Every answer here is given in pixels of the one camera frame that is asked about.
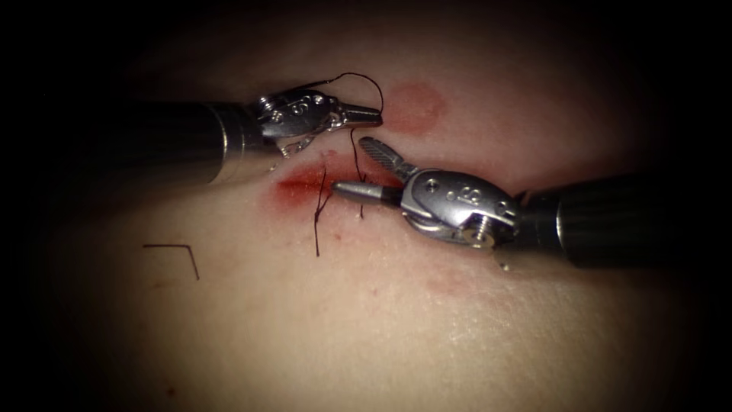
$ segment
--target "red skin mark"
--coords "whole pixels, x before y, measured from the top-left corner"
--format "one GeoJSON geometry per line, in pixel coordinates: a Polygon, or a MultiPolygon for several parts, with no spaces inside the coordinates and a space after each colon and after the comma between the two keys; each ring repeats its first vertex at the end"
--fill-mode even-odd
{"type": "MultiPolygon", "coordinates": [[[[358,157],[361,173],[366,174],[366,181],[378,185],[401,187],[402,182],[381,168],[375,161],[363,153],[358,157]]],[[[266,201],[261,203],[267,212],[280,214],[301,208],[312,208],[315,211],[323,170],[327,169],[326,181],[323,185],[323,199],[331,194],[330,184],[336,180],[358,181],[358,174],[353,162],[353,153],[336,153],[330,150],[320,161],[305,163],[293,169],[283,180],[271,188],[266,201]]]]}
{"type": "Polygon", "coordinates": [[[384,98],[384,127],[422,136],[434,129],[448,111],[442,95],[425,82],[403,83],[384,98]]]}

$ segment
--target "screw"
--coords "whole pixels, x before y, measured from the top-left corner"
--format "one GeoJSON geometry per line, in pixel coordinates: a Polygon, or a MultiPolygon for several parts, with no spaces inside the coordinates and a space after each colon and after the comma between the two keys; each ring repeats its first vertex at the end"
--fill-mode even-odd
{"type": "Polygon", "coordinates": [[[295,116],[301,116],[305,112],[305,108],[307,108],[307,105],[305,104],[295,105],[292,107],[292,113],[295,116]]]}
{"type": "Polygon", "coordinates": [[[425,184],[427,192],[435,193],[440,188],[440,183],[435,179],[429,179],[425,184]]]}
{"type": "Polygon", "coordinates": [[[490,233],[490,219],[481,216],[479,220],[474,221],[463,230],[463,239],[473,247],[493,246],[495,241],[490,233]]]}
{"type": "Polygon", "coordinates": [[[282,113],[279,111],[273,111],[272,117],[270,117],[270,121],[274,123],[282,123],[282,113]]]}

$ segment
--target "cut suture end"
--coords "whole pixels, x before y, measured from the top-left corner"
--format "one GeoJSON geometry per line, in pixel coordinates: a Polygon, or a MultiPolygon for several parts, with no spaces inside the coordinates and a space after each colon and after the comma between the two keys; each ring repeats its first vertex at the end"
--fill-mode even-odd
{"type": "Polygon", "coordinates": [[[201,280],[201,277],[198,275],[198,266],[196,265],[196,259],[193,257],[193,249],[189,245],[183,245],[183,244],[146,244],[143,245],[143,248],[152,248],[152,247],[178,247],[178,248],[184,248],[188,250],[188,255],[191,257],[191,263],[193,264],[193,270],[196,272],[196,280],[201,280]]]}

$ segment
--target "pale skin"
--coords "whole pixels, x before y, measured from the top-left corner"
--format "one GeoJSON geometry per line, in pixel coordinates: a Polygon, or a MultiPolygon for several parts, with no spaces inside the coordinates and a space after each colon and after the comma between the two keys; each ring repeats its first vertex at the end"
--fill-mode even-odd
{"type": "MultiPolygon", "coordinates": [[[[510,194],[633,171],[652,149],[634,137],[643,121],[634,99],[551,28],[428,12],[317,15],[292,25],[287,14],[257,23],[234,11],[192,24],[130,68],[140,84],[131,95],[247,101],[362,72],[384,90],[385,123],[357,137],[510,194]],[[410,123],[423,103],[415,88],[444,99],[429,127],[410,123]]],[[[378,105],[366,82],[323,90],[378,105]]],[[[689,322],[682,295],[662,282],[640,287],[629,271],[506,274],[488,253],[422,237],[395,210],[366,207],[361,219],[338,198],[320,215],[316,257],[316,197],[286,213],[262,204],[288,172],[329,150],[351,153],[348,133],[322,135],[263,179],[141,195],[53,234],[50,316],[77,331],[69,341],[96,359],[88,373],[104,376],[115,407],[660,405],[689,322]],[[147,243],[190,245],[201,279],[184,249],[147,243]]]]}

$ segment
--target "metal instrument tip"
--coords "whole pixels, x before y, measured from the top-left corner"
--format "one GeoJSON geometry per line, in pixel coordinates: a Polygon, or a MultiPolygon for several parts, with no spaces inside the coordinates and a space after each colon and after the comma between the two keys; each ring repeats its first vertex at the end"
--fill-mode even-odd
{"type": "Polygon", "coordinates": [[[398,208],[402,201],[402,189],[373,183],[337,181],[330,185],[333,193],[360,204],[385,204],[398,208]]]}

